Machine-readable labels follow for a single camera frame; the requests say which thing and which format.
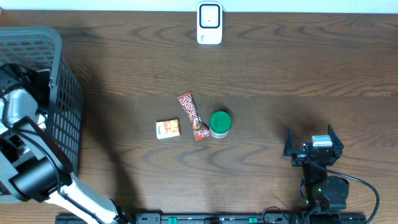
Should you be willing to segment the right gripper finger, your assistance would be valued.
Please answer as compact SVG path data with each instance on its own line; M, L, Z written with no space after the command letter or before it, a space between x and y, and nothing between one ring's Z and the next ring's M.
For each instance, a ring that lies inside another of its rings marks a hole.
M331 137L335 157L341 157L341 155L343 153L344 145L340 141L340 139L337 137L337 135L335 134L335 132L330 124L328 125L328 134Z
M294 152L292 130L288 127L287 140L285 141L283 156L291 156Z

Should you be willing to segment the green lid jar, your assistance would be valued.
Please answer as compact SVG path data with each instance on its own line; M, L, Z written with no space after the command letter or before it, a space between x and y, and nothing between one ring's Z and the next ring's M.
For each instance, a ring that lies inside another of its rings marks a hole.
M210 117L209 129L211 135L216 139L225 138L231 129L231 116L224 111L217 111Z

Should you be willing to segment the red Top chocolate bar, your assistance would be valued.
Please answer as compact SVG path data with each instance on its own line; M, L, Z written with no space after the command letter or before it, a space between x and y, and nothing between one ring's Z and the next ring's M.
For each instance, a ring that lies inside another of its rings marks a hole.
M192 124L192 131L196 141L205 139L210 135L208 126L201 120L198 115L196 104L193 100L192 92L186 92L177 97L184 112L186 112Z

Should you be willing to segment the small orange snack box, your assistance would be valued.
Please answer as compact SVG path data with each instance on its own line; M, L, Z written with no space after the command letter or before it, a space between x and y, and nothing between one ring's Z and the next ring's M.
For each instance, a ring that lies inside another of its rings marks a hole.
M159 121L155 123L157 139L168 139L180 136L180 128L177 119Z

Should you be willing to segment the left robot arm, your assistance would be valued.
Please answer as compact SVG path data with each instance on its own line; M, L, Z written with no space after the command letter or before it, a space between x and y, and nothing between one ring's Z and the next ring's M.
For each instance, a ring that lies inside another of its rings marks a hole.
M1 65L1 203L46 202L87 223L135 223L78 179L81 90L71 76Z

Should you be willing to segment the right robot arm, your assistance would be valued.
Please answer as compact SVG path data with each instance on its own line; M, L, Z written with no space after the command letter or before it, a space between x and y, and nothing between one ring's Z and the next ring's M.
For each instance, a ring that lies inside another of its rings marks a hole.
M342 155L344 145L328 126L327 135L312 136L310 143L301 149L294 148L292 130L287 131L283 155L290 157L292 166L303 169L302 197L308 209L298 214L296 223L341 223L340 212L346 208L349 182L336 175L328 175L332 166Z

